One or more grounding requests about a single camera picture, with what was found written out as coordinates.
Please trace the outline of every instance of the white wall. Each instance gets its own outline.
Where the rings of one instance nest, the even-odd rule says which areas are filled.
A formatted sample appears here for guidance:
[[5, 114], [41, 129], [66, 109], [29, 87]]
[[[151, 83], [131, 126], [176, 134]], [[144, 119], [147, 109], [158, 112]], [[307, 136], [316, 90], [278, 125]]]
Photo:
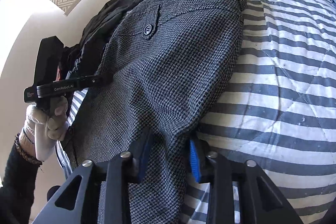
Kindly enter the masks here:
[[[41, 39], [56, 35], [65, 45], [73, 46], [79, 42], [83, 28], [88, 21], [99, 12], [107, 1], [109, 0], [82, 0], [68, 16], [65, 16], [49, 0], [35, 0], [33, 2], [0, 0], [0, 9], [1, 5], [2, 8], [6, 7], [6, 9], [0, 10], [1, 18], [6, 19], [0, 29], [1, 36], [6, 37], [6, 39], [0, 38], [0, 52], [3, 53], [0, 55], [2, 63], [9, 53], [2, 73], [0, 60], [1, 177], [4, 174], [14, 137], [21, 130], [25, 120], [27, 105], [23, 101], [23, 91], [33, 83], [36, 56]], [[53, 155], [38, 171], [32, 218], [45, 204], [49, 188], [60, 185], [63, 181], [63, 171], [57, 163], [56, 156]]]

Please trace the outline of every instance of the gloved hand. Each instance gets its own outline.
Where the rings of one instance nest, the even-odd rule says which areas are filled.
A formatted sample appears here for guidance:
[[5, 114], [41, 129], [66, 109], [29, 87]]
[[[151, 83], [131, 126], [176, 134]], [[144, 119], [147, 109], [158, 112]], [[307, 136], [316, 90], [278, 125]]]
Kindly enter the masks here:
[[67, 99], [64, 96], [52, 98], [50, 105], [51, 117], [35, 105], [29, 105], [26, 111], [25, 125], [19, 136], [23, 150], [41, 161], [50, 157], [57, 140], [64, 140], [69, 127], [66, 115]]

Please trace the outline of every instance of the black jacket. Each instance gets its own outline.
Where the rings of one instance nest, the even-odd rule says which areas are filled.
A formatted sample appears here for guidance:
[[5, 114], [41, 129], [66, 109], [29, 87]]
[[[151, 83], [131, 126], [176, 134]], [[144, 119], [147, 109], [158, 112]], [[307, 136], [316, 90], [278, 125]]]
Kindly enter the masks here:
[[65, 47], [59, 63], [60, 79], [93, 75], [101, 61], [101, 54], [114, 30], [126, 15], [143, 0], [110, 0], [83, 30], [78, 44]]

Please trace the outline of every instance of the bed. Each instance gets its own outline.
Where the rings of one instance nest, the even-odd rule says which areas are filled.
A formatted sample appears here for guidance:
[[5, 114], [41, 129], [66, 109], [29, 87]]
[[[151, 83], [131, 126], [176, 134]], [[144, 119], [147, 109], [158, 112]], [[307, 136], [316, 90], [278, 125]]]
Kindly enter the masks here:
[[[235, 72], [198, 129], [228, 159], [255, 160], [304, 224], [318, 223], [336, 197], [335, 43], [331, 0], [247, 0]], [[75, 92], [69, 123], [86, 92]], [[60, 143], [57, 152], [70, 174]], [[205, 223], [208, 193], [188, 176], [182, 223]]]

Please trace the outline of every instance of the black clothing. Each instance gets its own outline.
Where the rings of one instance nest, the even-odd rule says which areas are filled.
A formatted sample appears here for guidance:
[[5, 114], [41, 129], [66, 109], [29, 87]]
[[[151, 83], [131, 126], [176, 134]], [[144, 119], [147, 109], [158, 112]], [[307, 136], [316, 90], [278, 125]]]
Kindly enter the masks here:
[[89, 89], [62, 147], [74, 169], [86, 159], [111, 159], [144, 127], [152, 128], [146, 178], [129, 186], [132, 224], [177, 223], [185, 143], [231, 78], [245, 5], [246, 0], [144, 0], [106, 45], [97, 73], [112, 73], [113, 82]]
[[34, 164], [24, 159], [16, 144], [9, 154], [3, 187], [0, 188], [1, 224], [28, 224], [34, 202], [37, 170], [41, 165], [41, 162]]
[[110, 0], [95, 15], [83, 30], [79, 44], [65, 47], [59, 63], [60, 79], [93, 75], [100, 62], [101, 54], [114, 30], [127, 11], [143, 0]]

